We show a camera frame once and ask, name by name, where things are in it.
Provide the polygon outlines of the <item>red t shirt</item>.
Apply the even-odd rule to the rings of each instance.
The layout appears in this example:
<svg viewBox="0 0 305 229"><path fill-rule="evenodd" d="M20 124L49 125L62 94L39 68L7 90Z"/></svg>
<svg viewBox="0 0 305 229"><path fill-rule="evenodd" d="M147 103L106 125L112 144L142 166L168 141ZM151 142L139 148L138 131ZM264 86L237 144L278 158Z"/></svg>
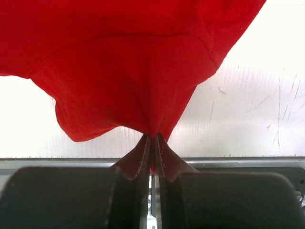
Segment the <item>red t shirt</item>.
<svg viewBox="0 0 305 229"><path fill-rule="evenodd" d="M32 80L75 142L125 126L168 139L262 0L3 0L0 74Z"/></svg>

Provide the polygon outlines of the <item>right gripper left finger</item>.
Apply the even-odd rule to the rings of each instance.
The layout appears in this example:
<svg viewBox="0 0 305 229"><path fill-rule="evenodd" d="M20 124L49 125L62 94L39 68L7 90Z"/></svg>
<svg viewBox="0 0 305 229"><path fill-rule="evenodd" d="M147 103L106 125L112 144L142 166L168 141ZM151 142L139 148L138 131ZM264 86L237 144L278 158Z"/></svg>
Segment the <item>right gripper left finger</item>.
<svg viewBox="0 0 305 229"><path fill-rule="evenodd" d="M111 167L23 167L0 198L3 229L144 229L151 139Z"/></svg>

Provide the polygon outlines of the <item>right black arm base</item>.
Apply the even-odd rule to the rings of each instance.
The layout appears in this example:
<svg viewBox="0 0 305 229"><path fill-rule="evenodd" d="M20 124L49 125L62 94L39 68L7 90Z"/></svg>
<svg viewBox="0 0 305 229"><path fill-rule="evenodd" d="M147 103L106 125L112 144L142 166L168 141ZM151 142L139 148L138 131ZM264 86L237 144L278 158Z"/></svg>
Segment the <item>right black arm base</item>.
<svg viewBox="0 0 305 229"><path fill-rule="evenodd" d="M305 169L302 167L289 167L286 177L294 186L297 200L300 206L303 207L305 197Z"/></svg>

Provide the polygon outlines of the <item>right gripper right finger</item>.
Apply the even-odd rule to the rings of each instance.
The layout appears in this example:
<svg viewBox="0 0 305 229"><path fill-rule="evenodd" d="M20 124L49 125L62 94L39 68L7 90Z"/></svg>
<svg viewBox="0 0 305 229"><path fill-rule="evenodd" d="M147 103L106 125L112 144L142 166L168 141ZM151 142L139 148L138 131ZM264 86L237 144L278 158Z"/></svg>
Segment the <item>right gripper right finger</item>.
<svg viewBox="0 0 305 229"><path fill-rule="evenodd" d="M273 169L199 172L154 138L160 229L302 229L305 214L293 184Z"/></svg>

